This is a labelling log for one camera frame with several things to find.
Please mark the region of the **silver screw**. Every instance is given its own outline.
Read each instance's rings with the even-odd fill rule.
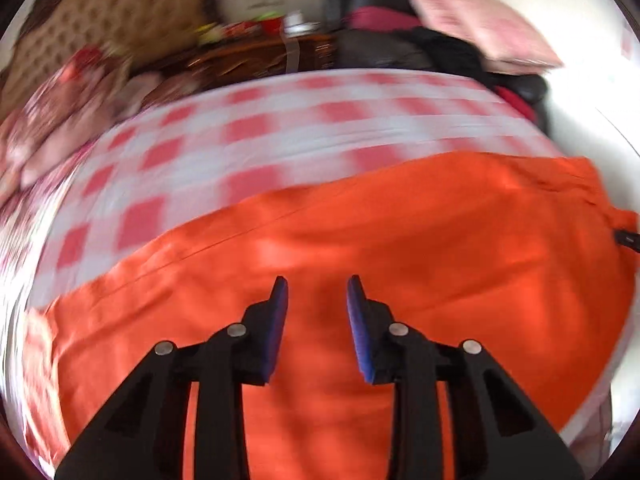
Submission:
[[[158,355],[169,355],[174,351],[174,344],[171,341],[161,341],[154,347],[154,351]]]
[[[246,334],[246,327],[242,323],[233,323],[233,325],[229,325],[229,328],[226,329],[226,333],[231,337],[240,337]]]
[[[392,323],[389,325],[391,335],[405,336],[409,333],[409,327],[403,323]]]
[[[482,345],[473,339],[467,339],[462,343],[462,348],[468,354],[478,355],[482,351]]]

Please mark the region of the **orange shirt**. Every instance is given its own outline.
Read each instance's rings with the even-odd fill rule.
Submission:
[[[267,298],[278,274],[290,296],[276,372],[244,389],[254,480],[384,475],[392,391],[358,372],[352,274],[427,337],[482,342],[560,430],[632,302],[635,254],[613,228],[635,230],[636,215],[609,204],[580,158],[446,153],[255,196],[29,313],[27,442],[59,463],[157,341],[206,340]]]

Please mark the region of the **red container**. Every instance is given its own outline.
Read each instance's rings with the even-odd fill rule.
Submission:
[[[261,20],[260,26],[262,27],[262,31],[267,36],[279,36],[280,29],[282,28],[284,17],[278,16],[277,18],[269,18],[268,20]]]

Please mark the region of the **mattress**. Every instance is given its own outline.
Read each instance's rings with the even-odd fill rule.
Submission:
[[[28,293],[8,306],[17,321],[3,341],[14,356],[4,364],[2,385],[12,431],[22,439],[15,359],[22,305],[45,308],[165,231],[254,194],[455,150],[561,155],[475,81],[405,70],[253,81],[150,110],[109,131],[68,177],[57,212],[40,227],[46,241],[5,277],[28,276]],[[620,349],[624,341],[621,335]],[[604,390],[594,391],[562,432],[566,441],[597,409],[609,380],[603,378]]]

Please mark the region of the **brown headboard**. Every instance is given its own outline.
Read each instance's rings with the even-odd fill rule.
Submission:
[[[126,49],[139,68],[196,45],[219,0],[36,0],[0,76],[0,120],[84,44]]]

